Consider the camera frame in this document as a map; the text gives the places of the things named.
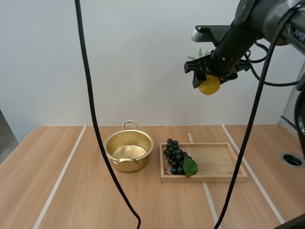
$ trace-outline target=black cable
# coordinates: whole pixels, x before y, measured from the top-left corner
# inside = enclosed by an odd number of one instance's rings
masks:
[[[260,47],[261,49],[263,49],[266,53],[268,52],[268,48],[266,46],[264,46],[263,44],[257,43],[257,41],[256,41],[255,45],[257,47]],[[250,59],[250,61],[251,61],[251,63],[260,63],[260,62],[263,62],[265,59],[266,59],[266,56],[264,58],[262,58],[262,59],[255,60],[255,61]]]
[[[89,69],[89,63],[88,63],[87,52],[86,52],[84,31],[83,31],[83,27],[82,27],[80,0],[75,0],[75,8],[76,8],[76,16],[77,16],[77,24],[78,24],[78,33],[79,33],[80,43],[81,43],[81,54],[82,54],[82,59],[83,59],[83,62],[84,62],[84,68],[85,68],[85,74],[86,74],[88,97],[89,97],[89,103],[90,103],[90,111],[91,111],[92,123],[93,123],[94,131],[95,131],[95,134],[96,134],[96,138],[97,138],[102,156],[104,158],[104,161],[106,163],[106,166],[109,170],[109,173],[110,173],[115,185],[117,186],[120,194],[122,195],[123,199],[125,200],[125,202],[126,202],[127,206],[129,207],[130,211],[138,219],[137,229],[139,229],[140,225],[141,225],[141,219],[140,219],[139,215],[135,212],[135,210],[132,208],[132,206],[129,203],[123,189],[121,188],[120,183],[119,183],[118,179],[116,178],[116,176],[113,172],[113,169],[111,168],[111,165],[109,163],[109,160],[107,158],[107,155],[106,155],[103,143],[102,143],[101,134],[100,134],[100,131],[99,131],[99,126],[97,124],[95,109],[94,109],[92,82],[91,82],[90,69]]]
[[[287,118],[285,118],[282,115],[281,115],[281,118],[284,119],[291,127],[293,127],[296,130],[296,126],[292,122],[290,122]]]
[[[293,9],[293,10],[289,10],[283,15],[283,17],[282,17],[283,19],[282,19],[280,25],[278,26],[278,28],[277,28],[277,30],[274,34],[274,38],[273,38],[272,42],[270,43],[269,50],[268,50],[267,56],[266,56],[266,60],[265,60],[264,66],[263,66],[261,78],[260,78],[260,81],[259,81],[259,84],[258,84],[258,87],[257,87],[257,90],[256,90],[256,95],[255,95],[251,115],[250,115],[250,118],[249,118],[248,126],[247,126],[247,129],[246,129],[246,133],[244,135],[243,143],[242,143],[242,146],[240,148],[240,152],[239,152],[239,155],[238,155],[238,158],[237,158],[237,161],[236,161],[236,165],[235,165],[235,169],[234,169],[234,172],[233,172],[233,175],[232,175],[232,180],[231,180],[231,183],[230,183],[230,186],[229,186],[229,189],[228,189],[228,193],[227,193],[227,196],[225,198],[224,207],[223,207],[223,210],[222,210],[222,212],[219,216],[219,219],[218,219],[214,229],[218,229],[218,227],[220,226],[220,224],[221,224],[221,222],[224,218],[225,212],[228,208],[229,201],[230,201],[230,198],[231,198],[231,194],[232,194],[234,184],[235,184],[235,181],[236,181],[236,178],[237,178],[237,174],[238,174],[238,171],[239,171],[239,168],[240,168],[240,165],[242,163],[243,156],[244,156],[244,151],[246,149],[247,142],[248,142],[248,139],[249,139],[249,136],[250,136],[250,133],[251,133],[252,126],[253,126],[255,114],[256,114],[258,104],[259,104],[259,100],[260,100],[260,97],[261,97],[261,94],[262,94],[264,81],[265,81],[265,78],[266,78],[266,75],[267,75],[267,71],[268,71],[268,67],[269,67],[269,64],[270,64],[271,56],[272,56],[273,50],[275,49],[276,42],[277,42],[285,24],[287,23],[287,21],[289,20],[289,18],[293,15],[293,13],[295,11],[295,7],[292,7],[291,9]]]
[[[248,61],[249,65],[250,65],[250,69],[251,69],[253,75],[256,77],[256,79],[260,80],[260,77],[258,76],[258,74],[256,73],[253,65],[251,64],[251,60],[249,59],[248,55],[245,54],[244,56],[245,56],[246,60]],[[299,83],[299,81],[294,81],[294,82],[291,82],[291,83],[270,83],[270,82],[267,82],[267,81],[264,82],[265,85],[273,86],[273,87],[287,87],[287,86],[297,85],[298,83]]]

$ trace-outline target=white stripe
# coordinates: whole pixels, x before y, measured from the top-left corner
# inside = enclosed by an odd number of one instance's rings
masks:
[[[191,136],[191,133],[188,133],[187,135],[189,136],[190,143],[194,143],[193,139],[192,139],[192,136]]]
[[[44,205],[40,215],[38,216],[38,219],[37,219],[33,229],[37,229],[39,227],[39,225],[40,225],[44,215],[46,214],[46,212],[48,210],[48,207],[49,207],[49,205],[50,205],[50,203],[51,203],[51,201],[52,201],[52,199],[53,199],[53,197],[55,195],[55,192],[56,192],[59,184],[61,183],[62,177],[65,174],[65,172],[66,172],[66,170],[68,168],[68,165],[69,165],[69,163],[70,163],[70,161],[71,161],[71,159],[72,159],[72,157],[73,157],[73,155],[75,153],[75,150],[76,150],[76,148],[77,148],[77,146],[78,146],[78,144],[79,144],[79,142],[81,140],[81,137],[82,137],[83,133],[85,132],[85,129],[86,129],[86,126],[84,126],[82,128],[80,136],[78,137],[78,139],[77,139],[77,141],[76,141],[76,143],[75,143],[75,145],[74,145],[74,147],[73,147],[73,149],[72,149],[72,151],[71,151],[71,153],[70,153],[70,155],[69,155],[69,157],[68,157],[64,167],[62,168],[62,171],[61,171],[61,173],[60,173],[60,175],[59,175],[59,177],[58,177],[58,179],[57,179],[57,181],[56,181],[56,183],[55,183],[55,185],[54,185],[54,187],[53,187],[53,189],[52,189],[52,191],[51,191],[51,193],[49,195],[49,198],[47,199],[47,202],[45,203],[45,205]]]
[[[188,133],[187,135],[189,136],[190,143],[194,143],[191,133]],[[216,209],[215,209],[215,206],[214,206],[214,203],[213,203],[213,200],[212,200],[212,197],[211,197],[211,193],[210,193],[210,190],[209,190],[209,187],[208,187],[207,183],[203,183],[203,188],[204,188],[204,191],[205,191],[206,198],[208,199],[208,203],[209,203],[209,206],[210,206],[210,210],[211,210],[211,213],[212,213],[212,216],[213,216],[214,223],[216,224],[217,221],[218,221],[218,216],[217,216]]]
[[[239,148],[237,147],[235,141],[233,140],[233,138],[231,137],[231,135],[229,134],[229,132],[227,131],[227,129],[225,128],[225,126],[222,124],[221,125],[225,131],[225,133],[227,134],[228,138],[230,139],[232,145],[234,146],[234,148],[236,149],[237,153],[239,153]],[[272,211],[274,212],[274,214],[276,215],[277,219],[280,221],[281,224],[285,223],[285,220],[283,219],[283,217],[281,216],[281,214],[279,213],[279,211],[276,209],[275,205],[273,204],[272,200],[270,199],[270,197],[268,196],[268,194],[266,193],[264,187],[262,186],[262,184],[259,182],[259,180],[257,179],[256,175],[254,174],[253,170],[251,169],[251,167],[249,166],[248,162],[246,161],[246,159],[243,157],[243,162],[246,165],[247,169],[249,170],[249,173],[251,174],[251,176],[253,177],[253,180],[256,182],[256,185],[258,186],[258,188],[261,190],[263,196],[265,197],[265,199],[267,200],[269,206],[271,207]]]

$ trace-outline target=robotic arm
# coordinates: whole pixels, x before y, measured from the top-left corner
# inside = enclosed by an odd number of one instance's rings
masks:
[[[283,15],[292,7],[296,11],[286,23],[276,45],[292,44],[305,54],[305,1],[299,0],[241,0],[231,25],[196,26],[192,33],[195,42],[213,42],[210,55],[186,62],[185,73],[194,72],[193,87],[206,81],[206,74],[219,78],[223,84],[237,78],[239,71],[250,69],[248,61],[241,60],[251,46],[261,38],[269,42],[275,36]],[[305,155],[305,75],[297,85],[301,91],[295,105],[295,123],[303,154]]]

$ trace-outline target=round hole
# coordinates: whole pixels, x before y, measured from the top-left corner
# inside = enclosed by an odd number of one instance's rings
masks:
[[[283,159],[284,161],[292,166],[301,166],[302,165],[302,161],[297,158],[296,156],[293,156],[291,154],[285,154],[283,155]]]

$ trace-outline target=gold metal pot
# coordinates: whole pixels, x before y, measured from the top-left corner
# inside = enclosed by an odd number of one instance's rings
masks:
[[[125,129],[126,123],[134,123],[135,129]],[[105,150],[113,167],[123,172],[143,168],[153,150],[153,139],[138,130],[135,121],[125,121],[122,130],[110,135],[104,142]]]

